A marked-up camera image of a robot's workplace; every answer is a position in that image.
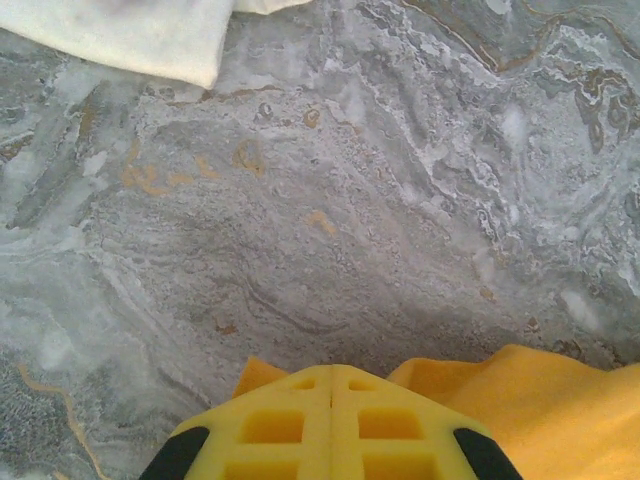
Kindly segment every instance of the white cloth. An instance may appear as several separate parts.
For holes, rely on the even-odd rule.
[[[232,11],[310,0],[0,0],[0,27],[111,67],[211,88]]]

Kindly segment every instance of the marble floor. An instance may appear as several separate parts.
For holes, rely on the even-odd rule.
[[[640,361],[635,4],[235,15],[212,91],[0,32],[0,478],[136,478],[251,354]]]

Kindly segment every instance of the square hole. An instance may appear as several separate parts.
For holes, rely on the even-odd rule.
[[[296,383],[293,388],[296,390],[312,390],[315,386],[316,381],[313,378],[307,378],[300,383]]]
[[[418,418],[411,410],[370,408],[358,414],[360,438],[407,439],[423,438]]]
[[[300,443],[304,414],[295,410],[260,410],[245,422],[242,443]]]
[[[231,463],[224,480],[296,480],[298,465],[292,462]]]
[[[365,480],[443,480],[430,455],[365,454]]]

